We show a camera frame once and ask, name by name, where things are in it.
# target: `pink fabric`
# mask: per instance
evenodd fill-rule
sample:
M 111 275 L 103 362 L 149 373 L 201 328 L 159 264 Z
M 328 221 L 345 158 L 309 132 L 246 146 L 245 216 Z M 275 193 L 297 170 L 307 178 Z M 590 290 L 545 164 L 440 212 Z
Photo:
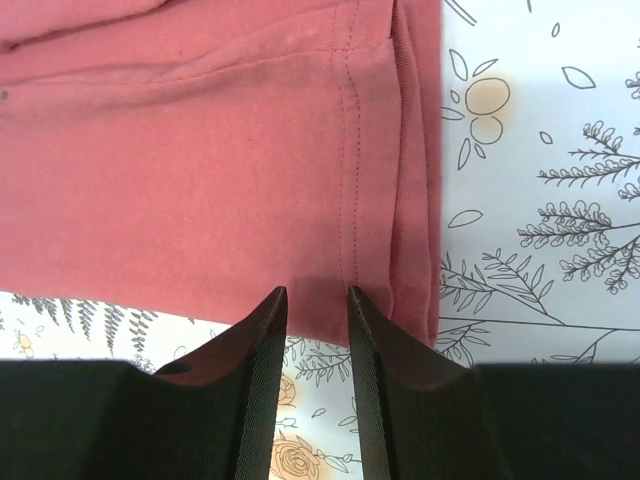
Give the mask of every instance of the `pink fabric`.
M 167 0 L 0 0 L 0 45 L 148 12 Z
M 346 344 L 358 284 L 433 342 L 439 2 L 231 3 L 0 55 L 0 289 L 234 323 L 286 285 Z

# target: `table surface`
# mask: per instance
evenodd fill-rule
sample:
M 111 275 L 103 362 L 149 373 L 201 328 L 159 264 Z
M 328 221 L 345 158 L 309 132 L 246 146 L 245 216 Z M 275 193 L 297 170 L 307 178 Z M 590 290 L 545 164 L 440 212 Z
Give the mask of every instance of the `table surface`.
M 640 362 L 640 3 L 444 0 L 443 17 L 437 349 Z M 225 328 L 0 293 L 3 358 L 152 372 Z M 272 478 L 362 478 L 347 349 L 287 339 Z

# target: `stitching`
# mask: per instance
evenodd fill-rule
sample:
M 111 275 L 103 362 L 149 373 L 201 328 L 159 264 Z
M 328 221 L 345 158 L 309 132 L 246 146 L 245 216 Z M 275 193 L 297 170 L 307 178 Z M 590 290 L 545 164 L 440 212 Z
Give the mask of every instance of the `stitching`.
M 208 75 L 214 75 L 217 73 L 222 73 L 222 72 L 226 72 L 227 70 L 232 70 L 232 69 L 236 69 L 236 68 L 242 68 L 242 67 L 250 67 L 250 66 L 254 66 L 260 63 L 267 63 L 267 62 L 271 62 L 274 60 L 283 60 L 285 58 L 288 57 L 295 57 L 297 55 L 311 55 L 314 53 L 333 53 L 333 52 L 345 52 L 346 56 L 348 57 L 348 54 L 351 52 L 356 52 L 359 50 L 368 50 L 368 49 L 372 49 L 375 48 L 378 45 L 367 45 L 364 47 L 358 47 L 358 48 L 337 48 L 337 49 L 316 49 L 316 50 L 303 50 L 300 52 L 291 52 L 291 53 L 285 53 L 283 55 L 277 55 L 275 57 L 268 57 L 268 58 L 261 58 L 261 59 L 257 59 L 257 60 L 253 60 L 251 62 L 244 62 L 244 63 L 238 63 L 236 65 L 228 65 L 226 67 L 222 67 L 222 68 L 218 68 L 216 70 L 210 70 L 207 72 L 202 72 L 202 73 L 198 73 L 196 75 L 190 75 L 187 77 L 179 77 L 179 78 L 172 78 L 172 79 L 168 79 L 168 80 L 150 80 L 150 81 L 140 81 L 140 82 L 91 82 L 91 81 L 83 81 L 83 80 L 70 80 L 70 81 L 55 81 L 54 79 L 51 80 L 31 80 L 29 81 L 28 79 L 26 79 L 25 81 L 20 81 L 20 82 L 14 82 L 14 83 L 7 83 L 7 84 L 0 84 L 0 86 L 2 87 L 22 87 L 22 86 L 29 86 L 29 87 L 39 87 L 39 86 L 44 86 L 44 85 L 96 85 L 96 86 L 144 86 L 144 85 L 164 85 L 164 84 L 171 84 L 171 83 L 177 83 L 177 82 L 182 82 L 182 81 L 186 81 L 186 80 L 197 80 L 199 78 L 202 77 L 206 77 Z M 73 75 L 72 73 L 61 73 L 59 75 L 57 75 L 58 77 L 61 76 L 67 76 L 67 75 Z
M 342 209 L 343 209 L 343 198 L 344 198 L 344 156 L 346 151 L 346 143 L 347 143 L 347 121 L 345 118 L 345 109 L 344 109 L 344 91 L 342 89 L 342 82 L 338 79 L 336 75 L 336 69 L 334 65 L 334 56 L 333 52 L 336 51 L 333 47 L 333 43 L 335 41 L 335 28 L 336 28 L 336 17 L 338 15 L 338 6 L 333 10 L 333 23 L 331 25 L 331 58 L 329 60 L 329 66 L 331 67 L 331 73 L 333 74 L 333 78 L 336 80 L 338 84 L 338 90 L 340 91 L 340 105 L 342 108 L 342 154 L 340 159 L 340 212 L 338 214 L 338 241 L 340 242 L 340 252 L 338 255 L 338 261 L 340 263 L 340 280 L 342 281 L 342 289 L 343 291 L 347 291 L 347 284 L 344 278 L 344 259 L 342 253 L 342 244 L 343 244 L 343 236 L 342 236 Z
M 355 276 L 355 281 L 356 281 L 356 285 L 359 283 L 359 279 L 358 279 L 358 223 L 357 223 L 357 215 L 358 215 L 358 201 L 359 201 L 359 196 L 360 196 L 360 153 L 361 153 L 361 149 L 362 149 L 362 144 L 361 144 L 361 133 L 362 133 L 362 127 L 361 127 L 361 119 L 362 119 L 362 112 L 361 112 L 361 105 L 360 105 L 360 95 L 358 94 L 358 89 L 356 88 L 356 84 L 353 81 L 353 77 L 351 76 L 351 70 L 349 69 L 349 53 L 351 51 L 351 41 L 353 39 L 353 31 L 355 29 L 355 25 L 356 25 L 356 17 L 358 15 L 358 8 L 360 7 L 360 1 L 358 1 L 356 3 L 356 7 L 353 11 L 353 20 L 351 21 L 351 29 L 349 31 L 349 42 L 347 44 L 347 52 L 345 53 L 344 56 L 344 66 L 345 69 L 347 71 L 347 78 L 349 79 L 349 84 L 351 86 L 351 89 L 353 90 L 353 94 L 355 96 L 355 100 L 356 100 L 356 109 L 358 110 L 358 120 L 357 120 L 357 125 L 358 125 L 358 132 L 356 135 L 356 172 L 355 172 L 355 179 L 354 179 L 354 201 L 353 201 L 353 270 L 354 270 L 354 276 Z

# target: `yellow flower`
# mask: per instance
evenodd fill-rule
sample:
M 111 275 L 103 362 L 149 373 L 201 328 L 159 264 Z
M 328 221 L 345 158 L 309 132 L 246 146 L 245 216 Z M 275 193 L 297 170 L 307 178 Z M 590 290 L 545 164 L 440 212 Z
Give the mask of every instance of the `yellow flower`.
M 318 480 L 320 461 L 311 446 L 298 438 L 297 442 L 278 438 L 271 451 L 271 473 L 282 480 Z
M 31 348 L 31 340 L 24 334 L 18 335 L 18 342 L 22 348 Z
M 280 391 L 278 392 L 278 405 L 292 405 L 296 398 L 296 387 L 286 375 L 280 377 Z

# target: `fern drawing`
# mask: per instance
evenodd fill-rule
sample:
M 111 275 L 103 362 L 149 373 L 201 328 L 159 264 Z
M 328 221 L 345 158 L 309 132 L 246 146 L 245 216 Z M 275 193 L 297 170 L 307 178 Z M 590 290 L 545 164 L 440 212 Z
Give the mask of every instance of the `fern drawing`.
M 61 299 L 60 304 L 62 305 L 62 314 L 64 315 L 64 319 L 67 321 L 67 325 L 69 325 L 69 329 L 75 333 L 73 328 L 73 301 Z
M 154 319 L 158 318 L 158 314 L 155 312 L 148 312 L 146 310 L 136 310 L 131 314 L 132 318 L 129 318 L 129 331 L 133 334 L 131 341 L 133 347 L 138 354 L 144 352 L 144 342 L 147 336 L 147 330 L 149 330 L 149 324 Z
M 112 303 L 107 303 L 104 315 L 104 328 L 105 335 L 107 337 L 107 346 L 109 347 L 111 355 L 113 355 L 113 345 L 116 340 L 118 328 L 120 327 L 120 324 L 124 319 L 124 312 L 120 309 L 120 307 Z
M 617 246 L 612 246 L 607 234 L 614 230 L 627 230 L 640 227 L 640 222 L 614 225 L 612 220 L 601 212 L 600 205 L 588 205 L 578 201 L 573 207 L 561 202 L 557 207 L 548 203 L 539 209 L 542 222 L 527 225 L 518 230 L 523 247 L 542 248 L 547 245 L 559 247 L 586 247 L 586 252 L 576 253 L 573 258 L 561 260 L 564 281 L 576 276 L 583 282 L 592 277 L 602 277 L 607 290 L 612 295 L 624 290 L 630 279 L 640 279 L 640 233 L 632 234 Z
M 571 156 L 578 156 L 582 162 L 592 160 L 593 165 L 571 167 L 570 169 L 551 169 L 540 171 L 538 178 L 545 183 L 555 182 L 556 185 L 567 184 L 569 187 L 579 185 L 583 187 L 590 181 L 600 185 L 602 182 L 615 183 L 621 177 L 627 178 L 629 173 L 640 168 L 640 156 L 630 155 L 621 151 L 623 138 L 616 135 L 614 128 L 605 128 L 602 121 L 593 125 L 587 123 L 582 129 L 582 135 L 594 143 L 595 148 L 578 149 L 569 152 Z M 623 200 L 633 200 L 640 197 L 640 178 L 627 182 L 618 190 L 618 196 Z
M 35 308 L 38 315 L 42 315 L 44 312 L 47 312 L 53 323 L 60 326 L 58 323 L 58 319 L 56 315 L 58 313 L 58 305 L 56 305 L 56 301 L 50 298 L 42 298 L 42 297 L 25 297 L 22 295 L 14 295 L 12 299 L 13 303 L 17 303 L 18 305 L 30 306 Z
M 80 326 L 87 340 L 91 340 L 91 324 L 96 314 L 96 303 L 90 300 L 80 300 L 78 302 L 78 316 L 80 317 Z

